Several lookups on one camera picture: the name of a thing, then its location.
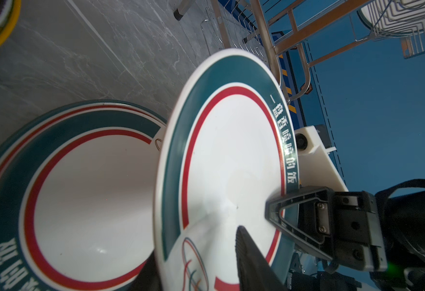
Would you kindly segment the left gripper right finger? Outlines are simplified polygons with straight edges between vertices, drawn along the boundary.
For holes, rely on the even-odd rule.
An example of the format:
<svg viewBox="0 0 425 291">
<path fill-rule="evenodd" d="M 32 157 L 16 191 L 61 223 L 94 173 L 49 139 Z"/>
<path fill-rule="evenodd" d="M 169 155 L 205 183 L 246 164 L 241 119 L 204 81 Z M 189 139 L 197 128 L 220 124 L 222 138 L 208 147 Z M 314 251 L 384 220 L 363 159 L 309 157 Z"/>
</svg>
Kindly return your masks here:
<svg viewBox="0 0 425 291">
<path fill-rule="evenodd" d="M 240 291 L 287 291 L 244 226 L 237 228 L 235 251 Z"/>
</svg>

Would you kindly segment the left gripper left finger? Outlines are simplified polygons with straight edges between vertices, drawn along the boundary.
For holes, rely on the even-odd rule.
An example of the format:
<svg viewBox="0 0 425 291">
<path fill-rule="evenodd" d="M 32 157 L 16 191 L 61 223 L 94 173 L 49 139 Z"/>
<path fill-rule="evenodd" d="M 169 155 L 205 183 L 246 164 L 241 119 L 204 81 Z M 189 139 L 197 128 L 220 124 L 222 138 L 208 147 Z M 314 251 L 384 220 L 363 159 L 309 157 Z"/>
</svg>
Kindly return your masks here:
<svg viewBox="0 0 425 291">
<path fill-rule="evenodd" d="M 148 257 L 141 272 L 128 288 L 129 291 L 161 291 L 162 284 L 154 252 Z"/>
</svg>

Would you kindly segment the green rimmed text plate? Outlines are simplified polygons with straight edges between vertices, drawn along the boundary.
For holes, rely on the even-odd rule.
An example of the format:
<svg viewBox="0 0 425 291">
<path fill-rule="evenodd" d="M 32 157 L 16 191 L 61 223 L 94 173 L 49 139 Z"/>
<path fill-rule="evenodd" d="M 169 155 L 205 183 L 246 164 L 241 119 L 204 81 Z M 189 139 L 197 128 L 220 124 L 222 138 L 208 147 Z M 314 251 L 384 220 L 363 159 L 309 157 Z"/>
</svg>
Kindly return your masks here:
<svg viewBox="0 0 425 291">
<path fill-rule="evenodd" d="M 0 146 L 0 291 L 128 291 L 153 253 L 166 119 L 123 101 L 52 110 Z"/>
</svg>

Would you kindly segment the white plate black rim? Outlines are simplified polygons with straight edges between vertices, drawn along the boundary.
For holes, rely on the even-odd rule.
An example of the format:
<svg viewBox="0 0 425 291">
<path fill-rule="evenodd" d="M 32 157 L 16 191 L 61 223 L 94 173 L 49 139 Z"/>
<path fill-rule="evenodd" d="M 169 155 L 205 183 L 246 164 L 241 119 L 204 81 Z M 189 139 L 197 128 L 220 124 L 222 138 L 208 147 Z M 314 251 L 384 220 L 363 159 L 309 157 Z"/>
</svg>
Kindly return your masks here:
<svg viewBox="0 0 425 291">
<path fill-rule="evenodd" d="M 298 187 L 294 128 L 269 68 L 236 48 L 211 55 L 184 86 L 160 151 L 153 234 L 162 288 L 238 290 L 239 226 L 284 282 L 294 242 L 266 220 L 265 204 Z"/>
</svg>

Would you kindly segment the silver wire dish rack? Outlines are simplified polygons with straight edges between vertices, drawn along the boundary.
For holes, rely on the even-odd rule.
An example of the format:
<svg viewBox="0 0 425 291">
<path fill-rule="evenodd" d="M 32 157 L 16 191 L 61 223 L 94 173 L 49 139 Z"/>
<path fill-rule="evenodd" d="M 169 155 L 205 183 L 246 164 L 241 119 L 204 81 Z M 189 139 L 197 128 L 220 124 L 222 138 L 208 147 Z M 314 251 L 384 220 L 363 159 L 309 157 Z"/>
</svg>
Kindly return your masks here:
<svg viewBox="0 0 425 291">
<path fill-rule="evenodd" d="M 292 1 L 266 19 L 259 1 L 210 1 L 211 22 L 223 47 L 247 50 L 262 58 L 281 86 L 284 67 L 278 60 L 288 50 L 297 50 L 305 82 L 297 93 L 284 92 L 291 103 L 311 89 L 311 68 L 368 41 L 400 40 L 405 59 L 425 54 L 425 1 L 335 1 L 299 24 L 296 10 L 303 1 Z M 343 18 L 356 13 L 368 33 L 318 59 L 309 61 L 304 41 Z"/>
</svg>

